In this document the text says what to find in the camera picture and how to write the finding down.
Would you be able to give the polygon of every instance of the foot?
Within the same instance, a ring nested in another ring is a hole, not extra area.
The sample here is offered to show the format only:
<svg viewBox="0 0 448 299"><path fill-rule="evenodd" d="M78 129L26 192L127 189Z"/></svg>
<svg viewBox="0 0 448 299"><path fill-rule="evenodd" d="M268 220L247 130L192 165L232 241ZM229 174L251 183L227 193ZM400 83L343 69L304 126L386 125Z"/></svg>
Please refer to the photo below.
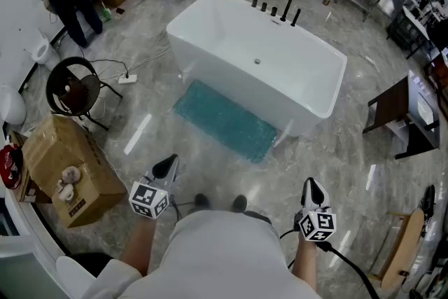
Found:
<svg viewBox="0 0 448 299"><path fill-rule="evenodd" d="M210 207L210 201L206 197L206 195L203 195L202 193L198 193L195 196L195 207L211 208Z"/></svg>
<svg viewBox="0 0 448 299"><path fill-rule="evenodd" d="M232 203L232 208L230 211L234 213L243 213L247 208L247 198L244 195L239 195L235 198L235 201Z"/></svg>

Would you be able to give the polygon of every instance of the white bathtub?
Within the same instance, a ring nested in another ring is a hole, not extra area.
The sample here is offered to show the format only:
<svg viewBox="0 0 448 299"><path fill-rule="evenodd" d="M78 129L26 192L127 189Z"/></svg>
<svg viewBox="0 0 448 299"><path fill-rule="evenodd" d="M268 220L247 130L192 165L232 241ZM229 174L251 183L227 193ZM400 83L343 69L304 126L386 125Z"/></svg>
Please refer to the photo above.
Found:
<svg viewBox="0 0 448 299"><path fill-rule="evenodd" d="M197 0L167 33L185 80L201 80L286 134L299 136L333 112L347 57L269 9Z"/></svg>

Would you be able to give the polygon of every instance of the marble floor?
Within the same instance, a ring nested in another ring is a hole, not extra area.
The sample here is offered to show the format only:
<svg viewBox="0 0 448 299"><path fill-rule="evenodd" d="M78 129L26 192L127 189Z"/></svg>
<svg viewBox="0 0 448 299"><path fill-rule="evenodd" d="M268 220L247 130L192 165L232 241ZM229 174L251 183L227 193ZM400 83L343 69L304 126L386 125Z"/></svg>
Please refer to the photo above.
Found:
<svg viewBox="0 0 448 299"><path fill-rule="evenodd" d="M88 123L99 145L105 150L117 173L130 188L153 164L172 153L180 156L179 176L174 186L178 202L187 202L198 192L208 195L213 206L229 208L240 193L247 196L250 208L269 216L281 234L291 229L294 213L300 209L304 180L318 179L330 193L337 212L338 231L333 246L365 271L381 261L380 249L386 237L397 230L397 222L387 210L411 212L419 204L425 187L436 188L435 216L429 233L419 244L419 254L412 275L402 288L383 291L381 298L407 298L412 287L428 266L441 236L442 217L447 203L447 123L442 117L440 150L404 160L394 160L399 141L385 129L361 134L368 119L367 102L405 77L411 69L420 74L418 58L405 54L391 40L386 40L388 21L378 11L366 22L353 4L341 0L324 6L321 0L293 0L288 18L302 9L298 24L320 36L348 57L339 97L329 119L310 133L287 138L271 148L260 164L253 164L221 146L194 125L172 111L185 92L174 56L163 35L166 25L195 0L127 0L122 15L113 12L103 34L84 50L89 60L122 60L127 66L151 58L164 49L163 56L141 65L135 73L138 82L118 85L108 79L124 100L102 90L92 115L110 125L108 132ZM287 0L266 1L268 8L283 9ZM80 55L69 38L59 52L62 57ZM95 62L102 78L123 71L120 64ZM24 92L28 116L26 131L49 113L44 86L48 71L40 68ZM142 120L152 118L136 146L123 153ZM91 225L65 230L51 205L39 205L50 227L72 252L104 251L118 257L137 219L126 200ZM188 206L181 207L186 213ZM176 214L169 208L157 222L151 268L158 266L174 228ZM282 239L286 261L294 255L298 239ZM358 275L332 254L318 253L318 293L322 298L367 298Z"/></svg>

